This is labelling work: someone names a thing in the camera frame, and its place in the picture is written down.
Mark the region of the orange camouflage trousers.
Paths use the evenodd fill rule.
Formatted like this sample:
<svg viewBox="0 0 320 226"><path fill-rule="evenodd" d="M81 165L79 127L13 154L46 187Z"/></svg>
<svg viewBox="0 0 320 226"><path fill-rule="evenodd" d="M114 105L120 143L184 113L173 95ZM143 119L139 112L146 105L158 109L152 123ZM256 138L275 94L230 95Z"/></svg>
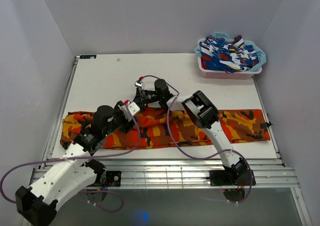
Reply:
<svg viewBox="0 0 320 226"><path fill-rule="evenodd" d="M219 122L232 144L269 141L269 123L265 121L260 109L219 110ZM82 127L90 126L93 113L87 111L70 112L62 120L60 145L67 149ZM163 109L148 107L136 115L139 129L128 133L116 131L108 136L104 149L130 150L137 146L142 149L161 149L173 147L207 146L212 142L205 132L196 127L187 113L176 110L166 113Z"/></svg>

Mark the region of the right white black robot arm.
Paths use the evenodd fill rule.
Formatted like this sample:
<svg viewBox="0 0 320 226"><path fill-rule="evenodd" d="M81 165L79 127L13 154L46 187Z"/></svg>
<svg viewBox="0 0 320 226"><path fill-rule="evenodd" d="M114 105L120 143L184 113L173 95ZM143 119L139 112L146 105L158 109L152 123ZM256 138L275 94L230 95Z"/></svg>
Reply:
<svg viewBox="0 0 320 226"><path fill-rule="evenodd" d="M144 89L144 77L135 82L136 94L134 102L140 108L145 108L151 103L158 102L160 107L169 115L176 109L183 108L191 119L191 122L202 129L212 142L217 153L204 157L211 159L220 156L223 169L209 171L211 186L253 186L256 184L254 173L247 160L234 150L226 134L224 133L216 106L200 90L191 96L181 97L179 93L173 95L171 87L164 79L157 78L154 82L154 90Z"/></svg>

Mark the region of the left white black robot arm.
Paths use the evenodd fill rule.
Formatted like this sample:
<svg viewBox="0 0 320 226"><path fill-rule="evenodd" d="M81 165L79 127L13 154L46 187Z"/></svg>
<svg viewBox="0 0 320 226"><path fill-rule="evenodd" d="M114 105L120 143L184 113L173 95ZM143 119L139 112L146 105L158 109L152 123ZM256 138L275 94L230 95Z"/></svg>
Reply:
<svg viewBox="0 0 320 226"><path fill-rule="evenodd" d="M61 206L85 187L118 187L121 172L108 171L93 155L113 132L128 132L139 111L131 101L98 107L92 122L72 140L61 161L29 187L21 186L16 191L17 212L33 226L48 226Z"/></svg>

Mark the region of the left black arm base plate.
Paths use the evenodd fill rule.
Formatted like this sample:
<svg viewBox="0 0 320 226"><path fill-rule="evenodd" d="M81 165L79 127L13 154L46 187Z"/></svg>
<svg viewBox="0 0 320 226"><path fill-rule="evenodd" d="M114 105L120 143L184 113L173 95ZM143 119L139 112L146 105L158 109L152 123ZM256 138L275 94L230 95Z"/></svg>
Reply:
<svg viewBox="0 0 320 226"><path fill-rule="evenodd" d="M121 171L110 171L107 170L101 176L102 187L120 187L122 181L122 172Z"/></svg>

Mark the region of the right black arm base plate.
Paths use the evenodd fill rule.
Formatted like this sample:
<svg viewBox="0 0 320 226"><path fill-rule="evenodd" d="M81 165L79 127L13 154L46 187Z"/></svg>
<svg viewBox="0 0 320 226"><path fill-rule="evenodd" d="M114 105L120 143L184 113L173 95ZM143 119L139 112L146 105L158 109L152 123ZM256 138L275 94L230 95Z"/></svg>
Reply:
<svg viewBox="0 0 320 226"><path fill-rule="evenodd" d="M254 172L252 170L250 172L247 170L240 176L232 176L227 173L226 170L210 170L209 176L206 179L209 179L211 186L256 185Z"/></svg>

